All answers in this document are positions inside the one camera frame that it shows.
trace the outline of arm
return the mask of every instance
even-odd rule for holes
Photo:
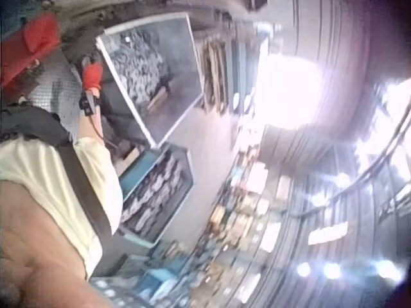
[[[97,88],[93,87],[89,90],[97,98],[100,96],[100,91]],[[102,139],[103,128],[101,126],[100,106],[96,106],[96,113],[91,115],[90,117],[86,117],[83,110],[80,111],[80,120],[78,123],[78,137],[90,137],[98,141],[100,144],[105,145],[104,140]]]
[[[100,81],[103,76],[103,66],[101,62],[91,63],[91,59],[85,57],[82,71],[83,91],[89,91],[96,98],[100,97]],[[78,123],[78,137],[90,137],[100,144],[105,145],[103,128],[101,126],[100,107],[96,106],[94,114],[86,116],[84,111],[80,111]]]

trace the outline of cord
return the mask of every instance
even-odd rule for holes
[[[92,119],[91,119],[91,116],[88,116],[88,118],[89,118],[89,121],[90,121],[92,127],[94,128],[94,131],[96,132],[97,136],[100,137],[100,139],[101,139],[102,141],[104,141],[105,143],[107,143],[109,146],[112,146],[113,148],[118,149],[118,146],[116,146],[114,143],[112,143],[111,141],[109,141],[109,140],[107,140],[106,138],[104,138],[104,137],[101,135],[101,133],[98,132],[96,126],[94,125],[94,122],[93,122]]]

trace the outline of black strap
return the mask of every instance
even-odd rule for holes
[[[107,243],[112,237],[110,221],[101,206],[96,192],[92,188],[89,178],[85,174],[73,145],[68,144],[59,146],[57,147],[57,151],[62,158],[64,169],[70,180],[71,187],[73,188],[85,215],[100,239],[102,247],[107,247]]]
[[[61,156],[71,187],[102,247],[111,239],[109,219],[85,174],[69,132],[47,111],[33,106],[13,106],[1,111],[0,142],[22,134],[54,146]]]

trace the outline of person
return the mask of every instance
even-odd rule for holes
[[[95,98],[102,72],[96,62],[82,73],[83,90]],[[73,148],[112,235],[123,197],[103,140],[100,108],[90,117],[79,112]],[[1,307],[112,307],[87,283],[102,245],[56,148],[22,135],[0,143],[0,226]]]

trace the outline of display case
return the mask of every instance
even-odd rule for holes
[[[120,176],[126,239],[153,247],[194,185],[189,152],[174,144],[145,151]]]
[[[188,15],[126,22],[96,41],[106,65],[102,96],[108,120],[125,139],[159,148],[202,97]]]

